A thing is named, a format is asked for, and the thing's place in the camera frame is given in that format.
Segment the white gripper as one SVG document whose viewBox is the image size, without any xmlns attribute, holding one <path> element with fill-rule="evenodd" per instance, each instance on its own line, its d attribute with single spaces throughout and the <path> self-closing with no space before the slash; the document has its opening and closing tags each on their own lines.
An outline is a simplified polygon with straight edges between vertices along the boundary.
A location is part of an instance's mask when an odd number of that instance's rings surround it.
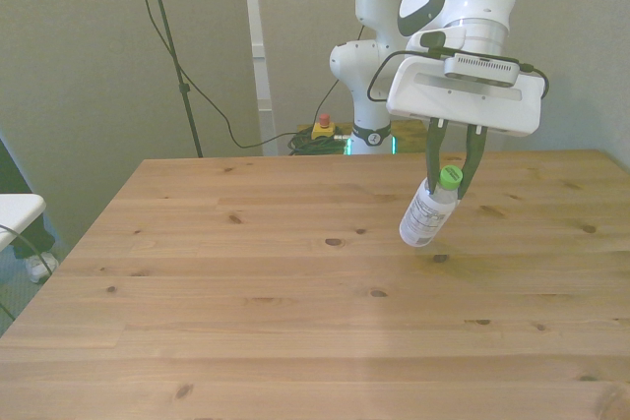
<svg viewBox="0 0 630 420">
<path fill-rule="evenodd" d="M 482 160 L 487 128 L 513 136 L 532 134 L 540 123 L 543 98 L 542 73 L 512 58 L 467 51 L 465 39 L 464 29 L 415 33 L 387 98 L 387 109 L 393 115 L 431 118 L 426 137 L 430 194 L 439 182 L 440 149 L 448 121 L 470 124 L 459 201 Z"/>
</svg>

